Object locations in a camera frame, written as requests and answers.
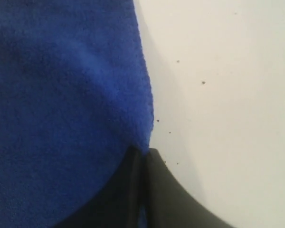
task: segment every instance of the curved black edge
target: curved black edge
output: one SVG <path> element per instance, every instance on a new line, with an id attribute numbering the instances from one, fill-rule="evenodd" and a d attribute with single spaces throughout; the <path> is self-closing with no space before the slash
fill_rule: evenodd
<path id="1" fill-rule="evenodd" d="M 103 189 L 55 228 L 135 228 L 138 222 L 138 185 L 141 153 L 130 147 Z"/>
<path id="2" fill-rule="evenodd" d="M 146 156 L 143 172 L 149 228 L 232 228 L 190 196 L 157 150 Z"/>

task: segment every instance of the blue fleece fabric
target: blue fleece fabric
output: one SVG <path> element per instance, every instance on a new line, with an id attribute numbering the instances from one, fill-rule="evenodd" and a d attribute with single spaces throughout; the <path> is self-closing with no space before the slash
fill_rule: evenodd
<path id="1" fill-rule="evenodd" d="M 132 0 L 0 0 L 0 228 L 76 211 L 152 126 Z"/>

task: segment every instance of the white wall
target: white wall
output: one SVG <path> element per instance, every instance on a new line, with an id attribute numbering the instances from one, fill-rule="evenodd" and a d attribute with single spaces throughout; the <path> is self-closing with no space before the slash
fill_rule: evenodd
<path id="1" fill-rule="evenodd" d="M 285 228 L 285 0 L 134 2 L 151 147 L 231 225 Z"/>

